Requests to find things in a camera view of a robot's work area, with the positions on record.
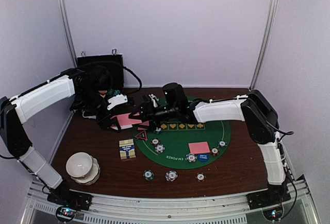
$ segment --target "table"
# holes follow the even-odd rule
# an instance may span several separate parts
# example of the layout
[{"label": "table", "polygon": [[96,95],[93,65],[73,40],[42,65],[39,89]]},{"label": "table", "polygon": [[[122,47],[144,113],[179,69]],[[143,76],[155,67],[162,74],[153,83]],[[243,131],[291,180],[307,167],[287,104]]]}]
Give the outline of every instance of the table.
[{"label": "table", "polygon": [[[200,98],[229,98],[246,94],[247,89],[188,88],[186,95]],[[142,95],[154,93],[163,97],[161,88],[145,88],[133,96],[136,103]],[[101,130],[96,122],[75,114],[54,157],[52,166],[67,179],[72,189],[123,197],[184,198],[235,194],[267,188],[267,172],[262,154],[250,137],[244,122],[230,123],[232,137],[230,145],[218,160],[203,168],[176,170],[178,178],[173,182],[165,180],[170,168],[149,160],[138,148],[136,158],[121,160],[119,140],[133,138],[133,130],[114,133]],[[99,180],[90,186],[76,184],[65,171],[68,158],[84,151],[96,157],[101,166]],[[146,181],[142,174],[150,169],[155,179]],[[195,175],[203,172],[204,182],[195,180]]]}]

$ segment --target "green felt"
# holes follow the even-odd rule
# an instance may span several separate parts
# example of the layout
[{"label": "green felt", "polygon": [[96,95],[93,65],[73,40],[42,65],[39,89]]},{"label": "green felt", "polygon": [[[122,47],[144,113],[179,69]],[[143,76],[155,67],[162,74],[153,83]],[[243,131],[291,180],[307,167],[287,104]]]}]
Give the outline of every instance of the green felt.
[{"label": "green felt", "polygon": [[[165,100],[161,99],[160,103],[164,104]],[[176,124],[176,128],[181,124],[177,120],[170,120],[165,123],[168,127],[171,124]],[[136,145],[142,151],[145,156],[150,160],[156,162],[165,167],[173,169],[194,169],[205,165],[208,165],[218,159],[226,151],[230,142],[230,125],[228,121],[213,121],[204,123],[204,128],[196,129],[190,128],[185,125],[184,130],[173,130],[172,128],[162,130],[160,134],[155,134],[153,132],[147,132],[148,141],[135,139]],[[134,136],[137,135],[137,127],[134,127]],[[157,138],[160,143],[165,146],[165,151],[163,153],[157,153],[155,146],[151,144],[151,140]],[[218,146],[219,141],[227,142],[226,148],[220,148]],[[207,162],[201,162],[198,159],[196,162],[188,162],[186,160],[186,155],[190,152],[189,143],[194,142],[208,142],[209,148],[217,147],[219,149],[218,156],[212,156],[209,153],[209,160]]]}]

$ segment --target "pink card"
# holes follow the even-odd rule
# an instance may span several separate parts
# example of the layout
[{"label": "pink card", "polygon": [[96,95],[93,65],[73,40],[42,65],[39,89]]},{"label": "pink card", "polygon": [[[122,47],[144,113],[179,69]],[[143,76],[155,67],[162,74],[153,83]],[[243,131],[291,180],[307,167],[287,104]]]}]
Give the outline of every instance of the pink card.
[{"label": "pink card", "polygon": [[[149,126],[149,121],[145,121],[143,123],[140,123],[140,125],[147,127],[147,126]],[[146,130],[146,128],[138,127],[138,130]]]},{"label": "pink card", "polygon": [[137,124],[142,123],[142,121],[139,119],[130,119],[128,117],[129,115],[130,115],[130,113],[125,113],[125,114],[120,114],[120,115],[117,115],[114,117],[117,117],[120,126],[137,125]]},{"label": "pink card", "polygon": [[189,143],[190,153],[200,154],[200,153],[210,153],[210,148],[208,147],[207,142],[200,143]]}]

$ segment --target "black bracket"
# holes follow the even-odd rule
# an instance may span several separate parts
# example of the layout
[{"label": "black bracket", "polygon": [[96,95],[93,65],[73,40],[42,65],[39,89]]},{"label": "black bracket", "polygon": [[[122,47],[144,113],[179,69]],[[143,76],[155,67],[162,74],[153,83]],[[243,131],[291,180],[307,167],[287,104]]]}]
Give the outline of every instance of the black bracket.
[{"label": "black bracket", "polygon": [[[92,203],[92,198],[93,198],[92,195],[87,193],[70,191],[70,197],[71,199],[77,200],[77,207],[76,207],[76,202],[74,202],[72,206],[69,204],[69,207],[76,209],[78,211],[89,210],[89,207]],[[47,201],[56,203],[58,205],[67,205],[66,202],[61,201],[59,198],[56,198],[53,194],[48,195]]]},{"label": "black bracket", "polygon": [[287,192],[279,195],[278,192],[274,192],[270,189],[261,192],[254,192],[247,194],[247,202],[250,210],[259,208],[266,208],[272,205],[280,204],[281,202],[289,201],[291,199],[290,194]]}]

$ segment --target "gray wall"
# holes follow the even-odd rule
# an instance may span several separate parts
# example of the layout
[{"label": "gray wall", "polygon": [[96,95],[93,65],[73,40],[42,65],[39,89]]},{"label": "gray wall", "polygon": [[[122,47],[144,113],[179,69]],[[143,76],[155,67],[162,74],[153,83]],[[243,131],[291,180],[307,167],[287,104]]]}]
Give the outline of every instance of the gray wall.
[{"label": "gray wall", "polygon": [[[0,97],[20,94],[72,66],[57,0],[1,0],[0,17]],[[24,125],[48,160],[69,105],[53,105]],[[0,153],[9,155],[2,140]],[[18,223],[32,177],[15,160],[3,159],[0,175],[0,223]]]},{"label": "gray wall", "polygon": [[279,113],[296,176],[305,174],[322,223],[330,205],[330,0],[279,0],[257,88]]},{"label": "gray wall", "polygon": [[[147,87],[248,87],[269,0],[65,0],[77,55],[110,54]],[[127,78],[127,86],[137,82]]]}]

